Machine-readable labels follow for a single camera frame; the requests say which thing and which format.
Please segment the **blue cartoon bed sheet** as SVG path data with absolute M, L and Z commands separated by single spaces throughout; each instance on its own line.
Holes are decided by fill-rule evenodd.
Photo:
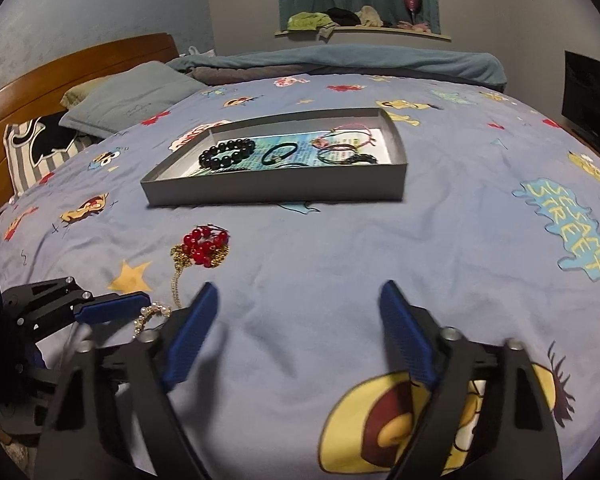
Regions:
M 152 208 L 142 177 L 205 126 L 379 106 L 405 146 L 400 202 Z M 395 281 L 468 338 L 521 339 L 572 471 L 600 437 L 600 159 L 511 96 L 466 84 L 304 76 L 189 96 L 93 145 L 0 214 L 0 283 L 219 315 L 170 395 L 215 479 L 379 479 L 426 400 L 377 307 Z

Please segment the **striped black white pillow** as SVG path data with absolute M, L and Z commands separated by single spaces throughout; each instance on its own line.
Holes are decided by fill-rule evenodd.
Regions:
M 62 116 L 60 112 L 5 127 L 3 145 L 15 196 L 93 143 L 87 134 L 59 125 Z

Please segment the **grey shallow tray box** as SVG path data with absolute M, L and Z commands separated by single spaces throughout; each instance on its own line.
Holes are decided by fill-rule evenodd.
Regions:
M 153 207 L 400 200 L 407 159 L 377 107 L 302 110 L 211 127 L 146 174 Z

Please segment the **blue green printed paper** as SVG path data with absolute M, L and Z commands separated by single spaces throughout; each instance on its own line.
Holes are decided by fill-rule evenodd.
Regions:
M 230 171 L 365 166 L 389 162 L 391 159 L 381 130 L 351 124 L 328 130 L 218 141 L 194 157 L 183 174 L 198 177 Z

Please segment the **grey blue pillow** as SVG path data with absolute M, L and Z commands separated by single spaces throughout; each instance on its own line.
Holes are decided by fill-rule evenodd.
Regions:
M 59 125 L 107 139 L 207 88 L 166 64 L 151 61 L 109 77 L 68 110 Z

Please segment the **yellow green pillow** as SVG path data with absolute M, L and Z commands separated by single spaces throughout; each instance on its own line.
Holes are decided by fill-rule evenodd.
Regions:
M 102 76 L 76 84 L 62 95 L 60 105 L 66 110 L 71 110 L 73 107 L 84 101 L 91 92 L 99 88 L 108 79 L 109 76 Z

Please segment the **wooden headboard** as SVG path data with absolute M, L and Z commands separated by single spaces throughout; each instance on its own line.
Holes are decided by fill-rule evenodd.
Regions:
M 38 66 L 0 89 L 0 207 L 14 195 L 3 134 L 9 124 L 60 112 L 67 90 L 85 81 L 125 72 L 149 61 L 169 62 L 178 56 L 166 32 L 105 42 Z

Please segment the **grey folded blanket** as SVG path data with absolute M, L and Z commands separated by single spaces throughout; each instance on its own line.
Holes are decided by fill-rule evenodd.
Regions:
M 186 75 L 207 86 L 220 86 L 221 84 L 238 84 L 238 82 L 294 76 L 305 71 L 306 66 L 304 65 L 273 65 L 249 68 L 198 66 L 189 70 Z

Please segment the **white plastic bag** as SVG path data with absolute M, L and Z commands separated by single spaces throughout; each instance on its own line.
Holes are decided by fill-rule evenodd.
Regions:
M 184 58 L 184 56 L 191 56 L 191 55 L 202 55 L 202 56 L 208 56 L 208 58 L 212 58 L 212 56 L 215 56 L 215 50 L 209 49 L 207 51 L 201 51 L 195 46 L 189 46 L 185 51 L 181 52 L 178 56 L 180 58 Z

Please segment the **teal rolled blanket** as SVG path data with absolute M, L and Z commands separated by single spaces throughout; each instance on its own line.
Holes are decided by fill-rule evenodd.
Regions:
M 196 68 L 251 70 L 252 68 L 301 65 L 353 73 L 378 73 L 405 77 L 478 84 L 495 90 L 506 88 L 507 77 L 500 60 L 490 53 L 417 49 L 381 44 L 312 44 L 277 51 L 208 56 L 190 54 L 168 65 L 181 73 Z

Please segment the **black television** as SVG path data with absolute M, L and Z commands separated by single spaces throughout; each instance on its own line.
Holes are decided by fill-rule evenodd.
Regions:
M 600 61 L 565 52 L 562 116 L 577 128 L 581 139 L 600 154 Z

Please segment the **wooden window sill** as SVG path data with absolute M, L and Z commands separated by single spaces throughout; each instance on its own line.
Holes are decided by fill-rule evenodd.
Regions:
M 274 37 L 283 38 L 288 36 L 306 37 L 310 35 L 317 36 L 320 39 L 320 30 L 279 30 L 274 32 Z M 327 39 L 335 37 L 337 34 L 367 34 L 367 35 L 390 35 L 405 36 L 422 39 L 431 39 L 434 41 L 452 42 L 452 37 L 448 35 L 435 34 L 434 32 L 425 32 L 424 30 L 403 29 L 394 27 L 363 27 L 363 26 L 336 26 L 330 30 Z

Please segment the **pink cloth on sill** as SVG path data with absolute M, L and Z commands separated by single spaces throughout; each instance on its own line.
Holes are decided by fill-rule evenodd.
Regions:
M 413 24 L 406 21 L 398 21 L 396 27 L 409 30 L 410 32 L 417 32 L 418 34 L 431 34 L 431 28 L 427 22 Z

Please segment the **green cloth on sill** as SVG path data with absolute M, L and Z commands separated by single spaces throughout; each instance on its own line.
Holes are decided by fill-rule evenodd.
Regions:
M 288 18 L 286 29 L 288 32 L 317 32 L 323 27 L 332 27 L 336 23 L 326 13 L 299 12 Z

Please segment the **beige cloth on sill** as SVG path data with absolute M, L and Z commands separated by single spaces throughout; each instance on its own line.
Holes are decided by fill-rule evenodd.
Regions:
M 356 16 L 362 27 L 381 28 L 384 26 L 384 21 L 373 6 L 362 6 L 362 8 L 356 12 Z

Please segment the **black cloth on sill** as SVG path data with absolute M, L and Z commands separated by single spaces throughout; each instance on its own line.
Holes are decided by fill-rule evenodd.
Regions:
M 330 8 L 326 14 L 339 26 L 360 26 L 360 18 L 352 11 L 340 8 Z

